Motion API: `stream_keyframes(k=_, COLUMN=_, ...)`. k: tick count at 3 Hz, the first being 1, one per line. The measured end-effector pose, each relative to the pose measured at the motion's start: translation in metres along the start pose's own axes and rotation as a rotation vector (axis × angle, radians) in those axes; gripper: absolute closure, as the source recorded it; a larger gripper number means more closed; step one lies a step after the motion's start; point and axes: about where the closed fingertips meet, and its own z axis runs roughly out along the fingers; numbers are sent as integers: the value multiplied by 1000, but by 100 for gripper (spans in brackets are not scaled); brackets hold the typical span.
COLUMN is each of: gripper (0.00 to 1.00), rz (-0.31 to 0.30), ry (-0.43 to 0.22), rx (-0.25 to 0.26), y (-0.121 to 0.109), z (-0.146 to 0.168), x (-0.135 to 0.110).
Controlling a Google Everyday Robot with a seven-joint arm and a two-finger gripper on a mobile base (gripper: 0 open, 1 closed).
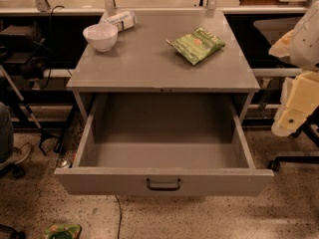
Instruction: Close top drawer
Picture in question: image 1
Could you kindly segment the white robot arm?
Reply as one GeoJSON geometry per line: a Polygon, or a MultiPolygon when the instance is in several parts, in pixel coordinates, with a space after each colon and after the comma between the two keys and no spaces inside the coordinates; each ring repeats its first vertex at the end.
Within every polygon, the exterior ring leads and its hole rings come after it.
{"type": "Polygon", "coordinates": [[[302,70],[282,86],[280,106],[276,112],[272,132],[288,136],[300,128],[319,107],[319,2],[311,5],[294,29],[283,35],[269,50],[269,54],[283,58],[302,70]]]}

